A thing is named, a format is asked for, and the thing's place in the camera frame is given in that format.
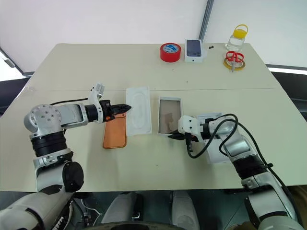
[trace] yellow lid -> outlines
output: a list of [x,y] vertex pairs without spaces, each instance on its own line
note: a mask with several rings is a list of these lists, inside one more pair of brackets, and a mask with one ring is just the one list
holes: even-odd
[[[237,29],[239,26],[245,26],[245,27],[246,27],[246,31],[243,30],[243,29]],[[248,26],[245,25],[245,24],[240,24],[240,25],[238,25],[238,26],[235,28],[233,35],[234,35],[235,38],[240,38],[240,39],[242,39],[242,38],[245,38],[245,36],[247,35],[247,33],[248,33]]]

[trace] orange phone case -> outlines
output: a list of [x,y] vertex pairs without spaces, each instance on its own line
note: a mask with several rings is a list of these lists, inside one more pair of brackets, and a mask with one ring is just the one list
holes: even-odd
[[102,147],[114,149],[125,147],[126,144],[126,114],[118,114],[114,120],[106,122]]

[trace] white table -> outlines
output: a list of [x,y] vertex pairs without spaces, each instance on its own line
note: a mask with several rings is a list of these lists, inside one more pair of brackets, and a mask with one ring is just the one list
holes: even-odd
[[[101,62],[99,67],[89,68],[89,62],[85,62],[83,67],[90,71],[86,79],[73,81],[72,77],[63,74],[63,81],[70,84],[58,84],[61,76],[61,68],[53,71],[57,72],[53,80],[46,84],[51,73],[46,66],[52,66],[56,61],[56,53],[63,54],[63,49],[75,47],[76,50],[86,47],[99,52],[99,48],[104,50],[114,50],[108,48],[114,45],[59,45],[50,53],[42,66],[35,73],[22,93],[11,104],[6,113],[0,118],[0,189],[13,191],[34,191],[34,167],[32,159],[35,156],[29,140],[29,132],[23,126],[23,117],[30,109],[42,103],[52,103],[60,100],[83,98],[88,95],[86,88],[95,83],[99,74],[104,76],[112,75],[109,67]],[[144,79],[140,75],[133,77],[132,68],[129,71],[125,67],[127,86],[118,86],[118,79],[106,78],[103,81],[112,90],[104,93],[104,99],[110,99],[112,104],[125,102],[125,88],[132,86],[148,85],[151,88],[151,111],[153,133],[151,135],[140,135],[128,137],[128,143],[122,149],[103,149],[101,142],[104,134],[104,124],[90,123],[87,126],[69,129],[66,132],[68,146],[74,151],[73,160],[81,164],[84,170],[84,185],[81,191],[128,191],[128,190],[161,190],[161,189],[215,189],[215,188],[241,188],[240,179],[230,163],[209,165],[205,156],[198,159],[191,159],[185,151],[184,141],[171,140],[157,135],[157,113],[159,96],[181,97],[183,112],[187,115],[198,115],[201,113],[223,112],[234,113],[239,121],[244,124],[253,134],[260,149],[268,162],[274,163],[274,169],[283,179],[286,185],[307,184],[306,162],[307,154],[307,124],[301,114],[295,108],[284,90],[273,78],[271,73],[265,68],[256,52],[250,45],[246,45],[242,51],[248,59],[253,59],[253,63],[247,62],[246,69],[241,72],[231,73],[223,66],[221,44],[215,44],[215,52],[206,61],[211,62],[207,68],[201,69],[201,65],[206,65],[206,61],[200,65],[194,78],[190,77],[191,83],[186,89],[183,83],[174,85],[159,85],[149,76],[154,76],[154,72],[170,73],[173,67],[181,68],[177,72],[177,78],[185,78],[184,69],[193,69],[190,63],[168,64],[159,62],[156,71],[144,74]],[[139,45],[127,45],[129,50],[139,50]],[[154,52],[158,45],[141,45],[147,47],[148,52]],[[67,67],[62,66],[63,73]],[[249,81],[243,81],[244,74]],[[217,87],[218,82],[224,82],[221,87]]]

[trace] gray floor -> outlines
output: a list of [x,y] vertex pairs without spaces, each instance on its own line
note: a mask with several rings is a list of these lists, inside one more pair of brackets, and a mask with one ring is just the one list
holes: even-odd
[[[91,193],[85,199],[87,206],[105,212],[120,192]],[[144,221],[170,223],[170,191],[137,192],[144,198]],[[234,224],[248,221],[244,199],[248,193],[234,193],[229,190],[189,190],[202,230],[225,230]],[[0,192],[0,209],[4,209],[18,198],[26,195],[21,192]],[[96,214],[90,211],[93,218]],[[73,225],[69,230],[82,229],[80,213],[75,211]]]

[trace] red scissors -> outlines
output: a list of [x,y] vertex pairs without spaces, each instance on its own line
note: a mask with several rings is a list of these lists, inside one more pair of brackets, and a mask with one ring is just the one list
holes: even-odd
[[226,53],[226,59],[231,62],[231,71],[235,70],[235,63],[242,62],[244,55],[236,51],[228,51]]

